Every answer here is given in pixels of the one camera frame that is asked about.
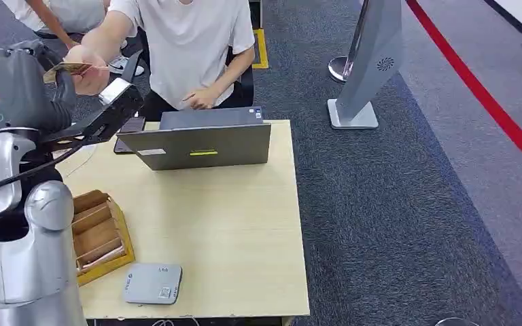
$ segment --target wooden tray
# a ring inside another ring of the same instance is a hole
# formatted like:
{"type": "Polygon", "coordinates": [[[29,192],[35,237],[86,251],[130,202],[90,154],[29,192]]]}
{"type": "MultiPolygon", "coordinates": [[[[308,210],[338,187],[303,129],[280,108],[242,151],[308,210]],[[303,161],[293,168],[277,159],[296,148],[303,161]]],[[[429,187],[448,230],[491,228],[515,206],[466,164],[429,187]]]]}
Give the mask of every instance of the wooden tray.
{"type": "Polygon", "coordinates": [[[79,286],[135,260],[121,208],[99,190],[73,199],[73,245],[79,286]]]}

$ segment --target hand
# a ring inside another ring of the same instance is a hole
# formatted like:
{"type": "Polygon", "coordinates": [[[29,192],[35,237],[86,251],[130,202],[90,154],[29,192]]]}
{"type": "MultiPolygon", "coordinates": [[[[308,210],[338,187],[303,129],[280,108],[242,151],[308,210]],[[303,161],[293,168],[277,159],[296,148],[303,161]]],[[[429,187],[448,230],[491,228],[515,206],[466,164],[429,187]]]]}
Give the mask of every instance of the hand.
{"type": "Polygon", "coordinates": [[[187,94],[183,101],[187,101],[189,106],[195,110],[212,109],[220,95],[212,88],[204,88],[187,94]]]}
{"type": "Polygon", "coordinates": [[[75,91],[82,95],[97,95],[109,83],[109,69],[107,63],[93,51],[87,47],[78,45],[73,46],[67,56],[65,62],[71,63],[90,63],[93,67],[89,68],[81,75],[73,76],[75,91]]]}
{"type": "Polygon", "coordinates": [[[69,43],[66,43],[65,46],[67,47],[68,50],[74,48],[75,46],[78,46],[79,45],[79,42],[76,42],[74,40],[71,40],[69,43]]]}

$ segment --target speaker grille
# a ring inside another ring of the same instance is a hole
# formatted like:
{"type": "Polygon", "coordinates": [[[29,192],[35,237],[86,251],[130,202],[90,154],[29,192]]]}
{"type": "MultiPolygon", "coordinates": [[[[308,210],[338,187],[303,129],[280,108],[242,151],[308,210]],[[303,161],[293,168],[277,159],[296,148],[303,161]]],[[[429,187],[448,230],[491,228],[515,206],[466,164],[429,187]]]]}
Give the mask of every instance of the speaker grille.
{"type": "Polygon", "coordinates": [[[383,58],[377,62],[377,70],[379,71],[387,71],[395,65],[395,60],[393,58],[383,58]]]}

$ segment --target red floor stripe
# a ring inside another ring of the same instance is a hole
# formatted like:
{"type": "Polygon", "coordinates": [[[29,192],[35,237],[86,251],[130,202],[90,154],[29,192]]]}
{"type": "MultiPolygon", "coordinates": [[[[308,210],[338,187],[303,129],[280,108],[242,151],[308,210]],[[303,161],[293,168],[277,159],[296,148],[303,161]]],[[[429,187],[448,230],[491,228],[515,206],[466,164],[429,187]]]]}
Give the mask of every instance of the red floor stripe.
{"type": "Polygon", "coordinates": [[[511,141],[522,151],[522,129],[511,119],[503,110],[501,105],[492,97],[482,83],[473,75],[469,67],[463,62],[455,50],[449,45],[445,37],[437,29],[431,18],[425,13],[417,0],[406,0],[407,4],[416,15],[421,25],[425,28],[433,42],[443,53],[449,64],[455,69],[457,74],[465,82],[477,100],[489,112],[499,127],[509,136],[511,141]]]}

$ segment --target light wooden tabletop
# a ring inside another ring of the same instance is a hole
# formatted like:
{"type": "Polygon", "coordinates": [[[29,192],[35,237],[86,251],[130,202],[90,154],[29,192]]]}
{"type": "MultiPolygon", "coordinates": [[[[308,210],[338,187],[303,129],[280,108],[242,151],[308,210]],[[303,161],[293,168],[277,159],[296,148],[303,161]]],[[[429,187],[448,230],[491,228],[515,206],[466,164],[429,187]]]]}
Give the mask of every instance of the light wooden tabletop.
{"type": "Polygon", "coordinates": [[[87,318],[309,314],[291,129],[271,123],[267,164],[154,172],[110,141],[58,166],[74,196],[121,206],[137,262],[183,268],[172,306],[124,302],[128,266],[83,286],[87,318]]]}

